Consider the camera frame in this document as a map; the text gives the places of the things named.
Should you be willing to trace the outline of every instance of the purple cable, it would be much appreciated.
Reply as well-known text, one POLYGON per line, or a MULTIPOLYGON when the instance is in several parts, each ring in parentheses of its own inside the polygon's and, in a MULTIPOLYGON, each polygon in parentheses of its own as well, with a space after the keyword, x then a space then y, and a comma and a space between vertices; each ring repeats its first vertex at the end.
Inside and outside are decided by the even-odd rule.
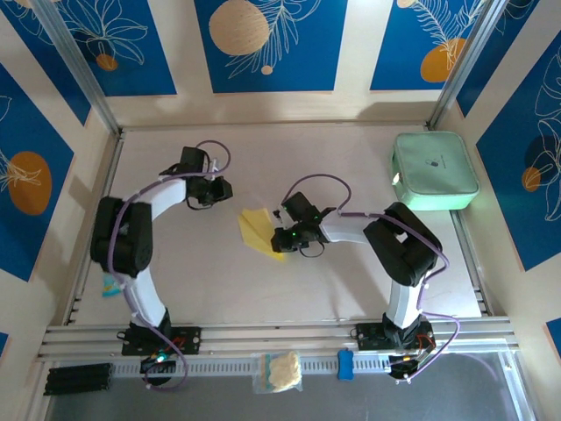
POLYGON ((336 175, 331 175, 331 174, 324 174, 324 173, 319 173, 319 174, 310 174, 310 175, 306 175, 305 177, 302 177, 300 180, 296 181, 292 187, 290 187, 290 189, 288 189, 288 193, 284 196, 284 199, 282 199, 282 202, 284 202, 285 200, 288 199, 288 197, 290 196, 290 194, 292 193, 292 190, 295 189, 295 187, 300 184, 301 182, 303 182, 304 180, 308 180, 309 178, 316 178, 316 177, 325 177, 325 178, 330 178, 332 180, 337 180, 338 182, 340 182, 341 184, 343 184, 345 186, 345 188, 347 189, 347 198, 337 207, 338 211, 341 211, 343 209, 343 207, 349 203, 349 201, 351 200, 351 196, 352 196, 352 190, 351 190, 351 186, 349 186, 349 184, 343 180, 342 178, 337 177, 336 175))
MULTIPOLYGON (((128 207, 131 205, 131 203, 140 199, 148 191, 160 186, 164 182, 171 182, 172 180, 177 180, 177 179, 183 178, 183 177, 202 176, 202 175, 218 175, 218 174, 223 173, 226 170, 226 168, 228 168, 230 166, 230 161, 231 161, 230 150, 226 147, 226 145, 224 143, 219 142, 217 140, 204 140, 204 141, 200 142, 196 147, 206 145, 206 144, 209 144, 209 143, 219 145, 220 147, 222 147, 222 149, 228 155, 228 160, 226 161, 226 164, 221 169, 219 169, 217 171, 214 171, 214 172, 186 173, 186 174, 170 175, 169 177, 161 178, 157 182, 153 182, 152 184, 144 187, 138 193, 135 193, 134 195, 129 197, 124 202, 123 206, 121 207, 121 210, 119 211, 119 213, 117 214, 117 217, 115 218, 115 225, 113 226, 113 231, 111 233, 111 238, 110 238, 110 242, 109 242, 109 252, 107 253, 107 267, 109 269, 110 274, 120 284, 120 286, 123 290, 124 299, 126 300, 127 304, 129 305, 129 307, 131 309, 135 309, 136 306, 135 306, 135 303, 134 303, 134 301, 131 297, 131 292, 129 290, 129 286, 126 283, 126 281, 123 278, 121 278, 121 276, 117 272, 115 272, 115 268, 113 267, 113 255, 115 254, 115 244, 117 242, 117 235, 118 235, 118 231, 119 231, 119 226, 121 226, 121 222, 123 221, 124 213, 126 212, 128 207)), ((183 376, 181 381, 178 384, 176 384, 175 386, 172 386, 172 387, 169 387, 169 388, 159 388, 159 387, 154 387, 153 385, 149 385, 150 386, 149 389, 150 390, 157 390, 157 391, 160 391, 160 392, 169 392, 169 391, 179 389, 183 385, 183 383, 185 383, 185 381, 187 380, 188 363, 187 363, 187 359, 185 358, 185 355, 183 355, 183 353, 181 352, 179 347, 177 347, 176 344, 174 344, 171 340, 169 340, 158 329, 153 327, 147 320, 144 320, 144 318, 138 313, 138 311, 136 311, 136 314, 134 314, 134 312, 133 312, 133 315, 143 325, 145 325, 148 329, 150 329, 150 331, 152 333, 154 333, 156 336, 158 336, 160 339, 162 339, 168 346, 170 346, 175 351, 175 353, 177 353, 177 355, 181 359, 181 362, 183 362, 183 366, 185 367, 185 375, 183 376)))
POLYGON ((415 371, 409 378, 408 381, 410 382, 411 380, 413 380, 415 377, 417 377, 420 373, 422 373, 425 368, 427 368, 430 364, 432 364, 437 358, 438 356, 440 356, 445 350, 446 348, 448 348, 448 346, 450 345, 450 343, 458 336, 459 334, 459 330, 460 330, 460 323, 459 320, 457 320, 455 317, 453 316, 448 316, 445 314, 438 314, 438 313, 429 313, 427 311, 423 311, 421 310, 421 302, 423 301, 423 295, 424 295, 424 290, 426 290, 427 285, 429 283, 429 280, 431 278, 433 278, 434 276, 443 273, 444 270, 446 270, 447 268, 450 267, 450 261, 448 260, 448 258, 444 255, 444 253, 442 253, 440 250, 438 250, 438 247, 436 247, 434 244, 432 244, 428 239, 424 238, 423 235, 421 235, 419 232, 413 230, 412 228, 410 228, 409 226, 405 225, 402 223, 402 221, 399 221, 395 218, 389 217, 388 215, 385 214, 381 214, 381 213, 369 213, 369 214, 364 214, 364 213, 360 213, 360 212, 341 212, 340 213, 341 217, 351 217, 351 218, 381 218, 381 219, 385 219, 386 221, 399 226, 403 231, 411 234, 413 237, 417 238, 419 241, 421 241, 426 247, 428 247, 434 254, 436 254, 440 259, 443 260, 444 262, 444 266, 442 266, 441 268, 439 268, 438 270, 435 270, 434 272, 432 272, 429 276, 425 277, 423 280, 423 285, 421 286, 421 292, 419 293, 419 298, 417 300, 417 309, 421 312, 421 314, 425 315, 425 316, 430 316, 432 318, 447 318, 449 320, 451 320, 452 322, 454 322, 456 324, 456 330, 454 331, 454 333, 452 334, 452 336, 450 336, 450 338, 448 339, 448 341, 446 341, 446 343, 444 345, 442 345, 442 347, 437 351, 437 353, 435 353, 435 355, 428 360, 421 368, 419 368, 417 371, 415 371))

